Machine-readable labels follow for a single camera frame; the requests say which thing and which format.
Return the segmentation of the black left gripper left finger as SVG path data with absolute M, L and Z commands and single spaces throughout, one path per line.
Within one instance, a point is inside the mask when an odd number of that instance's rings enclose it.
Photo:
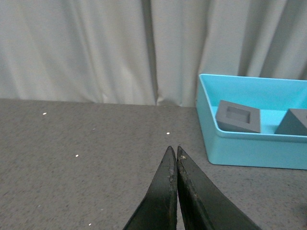
M 168 146 L 145 197 L 125 225 L 125 230 L 175 230 L 177 228 L 177 160 Z

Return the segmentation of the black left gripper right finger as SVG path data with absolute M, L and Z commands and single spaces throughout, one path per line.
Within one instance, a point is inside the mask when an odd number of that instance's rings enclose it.
M 187 230 L 259 230 L 183 150 L 177 148 L 177 190 Z

